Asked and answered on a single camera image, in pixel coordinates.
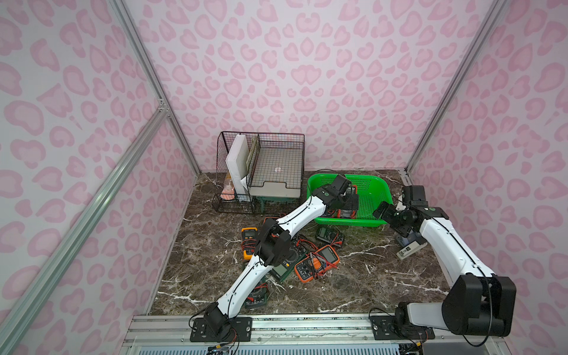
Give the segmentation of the red multimeter front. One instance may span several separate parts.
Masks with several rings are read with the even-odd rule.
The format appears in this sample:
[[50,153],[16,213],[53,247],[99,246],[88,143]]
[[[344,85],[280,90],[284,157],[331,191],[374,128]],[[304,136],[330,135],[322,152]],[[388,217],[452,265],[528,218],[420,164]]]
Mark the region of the red multimeter front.
[[356,213],[357,211],[352,209],[328,210],[328,217],[336,219],[355,219]]

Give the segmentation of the orange Victor multimeter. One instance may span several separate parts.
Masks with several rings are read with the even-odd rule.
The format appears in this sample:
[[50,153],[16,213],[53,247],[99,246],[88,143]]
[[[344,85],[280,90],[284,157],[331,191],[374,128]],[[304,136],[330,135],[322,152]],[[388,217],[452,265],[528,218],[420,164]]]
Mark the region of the orange Victor multimeter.
[[294,272],[302,283],[308,283],[325,276],[331,269],[336,269],[339,263],[340,257],[336,250],[332,246],[326,245],[308,253],[294,267]]

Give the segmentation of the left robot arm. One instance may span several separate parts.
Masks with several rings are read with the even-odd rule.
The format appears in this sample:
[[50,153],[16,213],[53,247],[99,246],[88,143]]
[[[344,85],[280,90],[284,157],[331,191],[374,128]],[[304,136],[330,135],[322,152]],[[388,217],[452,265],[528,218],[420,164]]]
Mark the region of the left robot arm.
[[307,200],[279,219],[268,219],[260,228],[254,253],[244,271],[227,292],[204,309],[204,321],[215,335],[224,334],[238,316],[246,298],[261,279],[288,257],[291,241],[304,226],[327,210],[344,207],[350,180],[343,174],[315,189]]

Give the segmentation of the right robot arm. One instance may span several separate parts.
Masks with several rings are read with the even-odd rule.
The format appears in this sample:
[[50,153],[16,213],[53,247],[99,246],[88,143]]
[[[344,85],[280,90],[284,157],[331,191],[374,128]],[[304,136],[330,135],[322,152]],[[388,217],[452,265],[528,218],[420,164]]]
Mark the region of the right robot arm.
[[402,208],[386,201],[373,213],[402,237],[427,242],[448,273],[451,287],[441,303],[404,303],[399,325],[436,328],[462,336],[507,337],[513,325],[516,285],[498,276],[459,236],[448,214],[429,206],[423,186],[402,190]]

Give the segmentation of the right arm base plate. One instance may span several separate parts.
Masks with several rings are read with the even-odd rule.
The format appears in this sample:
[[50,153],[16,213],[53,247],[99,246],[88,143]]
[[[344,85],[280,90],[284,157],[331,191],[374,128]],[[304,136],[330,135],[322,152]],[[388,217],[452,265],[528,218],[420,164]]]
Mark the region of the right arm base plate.
[[434,340],[432,328],[416,325],[399,325],[394,316],[371,315],[369,318],[375,340]]

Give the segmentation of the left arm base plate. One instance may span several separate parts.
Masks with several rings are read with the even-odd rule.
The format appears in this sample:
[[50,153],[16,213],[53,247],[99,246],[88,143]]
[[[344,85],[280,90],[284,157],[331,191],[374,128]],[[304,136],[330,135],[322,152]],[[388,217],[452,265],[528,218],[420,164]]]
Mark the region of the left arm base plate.
[[193,320],[191,343],[228,343],[231,341],[249,342],[251,340],[253,319],[236,317],[226,321],[218,330],[212,328],[204,318]]

